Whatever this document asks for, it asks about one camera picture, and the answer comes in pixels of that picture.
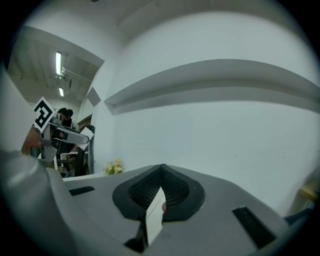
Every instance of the fluorescent ceiling light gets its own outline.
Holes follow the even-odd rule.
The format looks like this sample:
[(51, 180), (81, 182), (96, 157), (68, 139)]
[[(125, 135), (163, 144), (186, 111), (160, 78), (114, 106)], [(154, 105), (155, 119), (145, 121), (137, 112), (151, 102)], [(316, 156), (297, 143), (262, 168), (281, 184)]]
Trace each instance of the fluorescent ceiling light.
[(55, 53), (55, 71), (58, 75), (61, 75), (61, 52), (58, 51)]
[(60, 95), (63, 97), (64, 96), (64, 90), (62, 90), (62, 88), (59, 88), (59, 92), (60, 92)]

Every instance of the black shirt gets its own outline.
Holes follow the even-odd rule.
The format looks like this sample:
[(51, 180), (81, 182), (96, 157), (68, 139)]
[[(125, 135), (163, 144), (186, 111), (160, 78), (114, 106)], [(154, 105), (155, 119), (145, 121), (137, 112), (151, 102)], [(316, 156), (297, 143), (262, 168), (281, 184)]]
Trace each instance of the black shirt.
[(72, 119), (70, 118), (69, 120), (63, 120), (62, 125), (65, 127), (71, 127), (72, 124)]

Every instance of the ceiling fixture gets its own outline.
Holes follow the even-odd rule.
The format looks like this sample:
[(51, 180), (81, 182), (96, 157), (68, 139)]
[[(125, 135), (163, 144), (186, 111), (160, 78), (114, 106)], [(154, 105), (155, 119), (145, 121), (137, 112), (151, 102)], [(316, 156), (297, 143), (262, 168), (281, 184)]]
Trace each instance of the ceiling fixture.
[(60, 92), (60, 95), (63, 97), (64, 96), (64, 90), (62, 88), (59, 88), (59, 92)]
[(55, 71), (58, 75), (61, 75), (61, 52), (58, 51), (55, 53)]

